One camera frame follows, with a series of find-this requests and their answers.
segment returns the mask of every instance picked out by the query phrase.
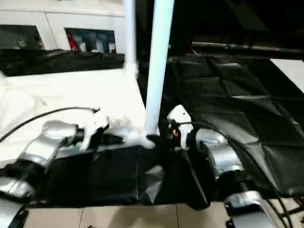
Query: white table surface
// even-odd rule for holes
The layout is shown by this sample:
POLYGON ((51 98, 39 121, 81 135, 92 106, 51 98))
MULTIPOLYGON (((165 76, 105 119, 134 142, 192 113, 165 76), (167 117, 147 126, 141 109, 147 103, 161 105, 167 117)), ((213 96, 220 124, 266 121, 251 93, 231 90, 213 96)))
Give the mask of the white table surface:
MULTIPOLYGON (((144 127, 145 108, 134 75, 114 69, 0 78, 0 136, 37 114, 68 106, 101 107, 115 126, 139 132, 144 127)), ((91 116, 90 111, 70 110, 35 120, 0 143, 0 161, 16 159, 48 120, 83 126, 91 116)))

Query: black cable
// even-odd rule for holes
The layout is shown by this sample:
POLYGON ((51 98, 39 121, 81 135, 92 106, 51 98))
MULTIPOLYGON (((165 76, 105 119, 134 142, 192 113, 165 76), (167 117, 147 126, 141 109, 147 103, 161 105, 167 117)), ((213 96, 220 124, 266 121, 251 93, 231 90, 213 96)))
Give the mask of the black cable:
MULTIPOLYGON (((203 126, 203 127, 207 127, 211 130, 214 130, 215 132, 223 135, 228 142, 231 142, 233 141, 232 139, 228 138, 228 136, 225 136, 220 130, 210 126, 209 124, 205 124, 205 123, 200 123, 200 122, 183 122, 183 123, 178 123, 178 125, 184 125, 184 124, 194 124, 194 125, 200 125, 200 126, 203 126)), ((280 197, 280 193, 279 191, 276 189, 276 187, 274 186, 274 184, 269 180, 269 178, 267 177, 267 175, 264 173, 264 171, 262 170, 262 168, 259 166, 259 164, 257 163, 257 161, 255 160, 255 158, 245 149, 241 146, 241 148, 243 149, 243 151, 247 154, 247 156, 250 157, 250 159, 252 160, 252 162, 255 164, 256 168, 261 172, 262 176, 264 177, 264 179, 268 182, 269 186, 272 188, 273 192, 275 193, 276 195, 276 198, 277 200, 279 201, 283 211, 284 211, 284 214, 286 215, 286 218, 288 220, 288 224, 289 224, 289 227, 290 228, 293 228, 293 224, 291 222, 291 218, 290 218, 290 214, 285 206, 285 204, 283 203, 281 197, 280 197)), ((286 223, 284 222, 283 218, 281 216, 279 216, 280 220, 282 221, 284 227, 288 228, 288 226, 286 225, 286 223)))
POLYGON ((0 143, 2 143, 7 137, 9 137, 11 134, 13 134, 19 128, 23 127, 24 125, 27 125, 28 123, 30 123, 30 122, 32 122, 32 121, 34 121, 36 119, 39 119, 39 118, 41 118, 43 116, 46 116, 46 115, 50 115, 50 114, 53 114, 53 113, 57 113, 57 112, 65 111, 65 110, 70 110, 70 109, 89 110, 89 111, 92 111, 94 113, 96 113, 98 111, 97 109, 87 108, 87 107, 66 107, 66 108, 59 108, 59 109, 55 109, 55 110, 52 110, 52 111, 49 111, 49 112, 46 112, 46 113, 42 113, 42 114, 34 116, 34 117, 32 117, 32 118, 30 118, 30 119, 28 119, 28 120, 20 123, 19 125, 17 125, 13 129, 11 129, 9 132, 7 132, 5 135, 3 135, 0 138, 0 143))

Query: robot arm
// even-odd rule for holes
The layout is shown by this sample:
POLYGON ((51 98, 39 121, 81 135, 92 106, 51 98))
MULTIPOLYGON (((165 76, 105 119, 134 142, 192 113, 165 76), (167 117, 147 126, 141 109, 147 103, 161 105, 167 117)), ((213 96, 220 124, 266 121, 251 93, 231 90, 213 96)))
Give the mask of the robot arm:
POLYGON ((58 150, 84 139, 84 129, 75 124, 49 121, 14 164, 0 173, 0 227, 21 228, 27 218, 25 206, 43 181, 58 150))
POLYGON ((195 147, 208 157, 231 217, 228 227, 282 227, 279 217, 261 197, 253 180, 247 178, 241 160, 225 136, 212 129, 193 129, 191 124, 178 125, 191 122, 191 117, 181 105, 176 106, 167 118, 176 146, 185 150, 195 147))

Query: floor tile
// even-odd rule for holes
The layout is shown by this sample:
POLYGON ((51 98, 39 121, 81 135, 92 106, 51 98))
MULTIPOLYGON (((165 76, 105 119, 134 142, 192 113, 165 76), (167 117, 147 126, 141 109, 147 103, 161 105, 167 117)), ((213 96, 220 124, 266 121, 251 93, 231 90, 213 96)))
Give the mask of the floor tile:
POLYGON ((177 228, 175 205, 85 208, 80 228, 177 228))
POLYGON ((224 204, 213 202, 208 209, 195 211, 187 205, 177 205, 179 228, 226 228, 229 220, 224 204))
POLYGON ((82 209, 31 209, 25 228, 78 228, 82 209))

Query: bottle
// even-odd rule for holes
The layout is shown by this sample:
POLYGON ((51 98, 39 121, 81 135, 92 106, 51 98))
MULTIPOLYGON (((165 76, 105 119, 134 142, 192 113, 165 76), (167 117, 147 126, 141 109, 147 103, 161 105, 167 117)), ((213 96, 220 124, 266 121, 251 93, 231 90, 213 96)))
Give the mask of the bottle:
POLYGON ((69 42, 69 44, 70 44, 71 50, 72 50, 72 51, 78 51, 77 44, 76 44, 76 42, 74 41, 71 32, 70 32, 70 31, 66 31, 66 35, 67 35, 67 40, 68 40, 68 42, 69 42))

